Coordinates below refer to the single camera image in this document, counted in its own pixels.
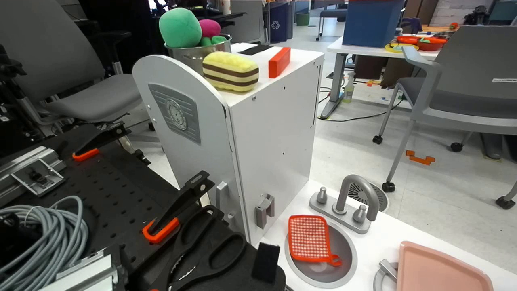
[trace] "chair armrest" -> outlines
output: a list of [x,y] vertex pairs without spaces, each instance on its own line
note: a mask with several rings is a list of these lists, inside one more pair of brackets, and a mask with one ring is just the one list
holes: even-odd
[[424,59],[414,47],[402,47],[402,52],[408,63],[422,68],[427,74],[418,94],[416,104],[413,106],[413,112],[422,112],[429,107],[434,91],[442,76],[442,66],[437,62]]
[[93,34],[88,37],[88,40],[90,42],[100,43],[104,47],[111,62],[116,63],[118,62],[118,55],[116,50],[117,43],[130,36],[131,32],[129,31],[109,31]]

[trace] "sink basin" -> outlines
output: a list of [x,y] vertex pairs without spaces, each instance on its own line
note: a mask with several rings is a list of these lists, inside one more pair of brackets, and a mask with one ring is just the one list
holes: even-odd
[[293,260],[285,238],[285,258],[291,269],[305,282],[319,288],[336,288],[350,281],[357,269],[357,252],[350,237],[337,224],[327,222],[330,249],[341,258],[341,265]]

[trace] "black sponge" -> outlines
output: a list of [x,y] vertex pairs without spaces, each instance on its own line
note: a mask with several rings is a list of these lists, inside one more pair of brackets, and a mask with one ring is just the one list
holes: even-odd
[[277,274],[278,255],[280,247],[267,243],[260,243],[255,256],[255,263],[251,276],[257,280],[274,283]]

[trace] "pink tray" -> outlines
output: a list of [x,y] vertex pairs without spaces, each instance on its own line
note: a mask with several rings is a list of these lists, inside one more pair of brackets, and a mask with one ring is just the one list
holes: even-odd
[[493,291],[481,270],[454,257],[403,241],[400,244],[397,291]]

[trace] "spray bottle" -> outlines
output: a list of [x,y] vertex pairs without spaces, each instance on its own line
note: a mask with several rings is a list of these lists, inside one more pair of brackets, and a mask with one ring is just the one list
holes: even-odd
[[354,78],[355,72],[351,71],[348,73],[348,83],[343,89],[345,96],[343,98],[343,102],[350,103],[352,102],[352,95],[354,94]]

